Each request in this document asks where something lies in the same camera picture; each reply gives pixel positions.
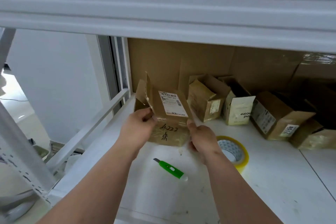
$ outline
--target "person's left hand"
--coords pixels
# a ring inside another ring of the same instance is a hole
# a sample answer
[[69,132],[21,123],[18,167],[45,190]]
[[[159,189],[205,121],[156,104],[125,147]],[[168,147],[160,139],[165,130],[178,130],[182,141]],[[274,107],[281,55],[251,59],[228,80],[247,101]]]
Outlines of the person's left hand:
[[151,108],[137,110],[122,125],[117,142],[138,152],[148,141],[156,123]]

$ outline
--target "black cable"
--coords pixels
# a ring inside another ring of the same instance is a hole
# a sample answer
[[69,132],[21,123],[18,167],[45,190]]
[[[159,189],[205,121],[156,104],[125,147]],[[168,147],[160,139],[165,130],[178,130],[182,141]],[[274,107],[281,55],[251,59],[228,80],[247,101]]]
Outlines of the black cable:
[[16,100],[16,99],[9,99],[9,98],[0,98],[1,100],[14,100],[18,102],[28,102],[28,100]]

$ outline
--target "person's right arm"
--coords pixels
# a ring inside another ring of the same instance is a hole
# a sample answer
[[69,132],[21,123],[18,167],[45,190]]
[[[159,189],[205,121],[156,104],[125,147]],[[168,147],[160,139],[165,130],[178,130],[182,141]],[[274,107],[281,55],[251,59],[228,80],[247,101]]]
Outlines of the person's right arm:
[[221,224],[282,223],[223,154],[214,132],[207,126],[197,127],[191,120],[188,128],[191,141],[208,169]]

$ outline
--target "white wall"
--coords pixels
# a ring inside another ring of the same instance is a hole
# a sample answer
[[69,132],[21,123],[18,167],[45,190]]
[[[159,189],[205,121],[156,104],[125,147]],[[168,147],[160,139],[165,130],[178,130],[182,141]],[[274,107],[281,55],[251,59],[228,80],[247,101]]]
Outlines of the white wall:
[[66,143],[103,107],[84,34],[18,29],[7,63],[53,141]]

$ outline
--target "roll of tape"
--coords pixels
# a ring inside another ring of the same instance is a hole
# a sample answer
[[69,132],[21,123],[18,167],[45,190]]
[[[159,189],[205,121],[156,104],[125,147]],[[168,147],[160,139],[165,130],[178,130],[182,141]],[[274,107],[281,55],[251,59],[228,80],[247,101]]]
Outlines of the roll of tape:
[[249,162],[249,153],[245,147],[237,140],[228,136],[217,136],[217,142],[222,150],[226,150],[233,154],[236,161],[232,163],[239,173],[242,173]]

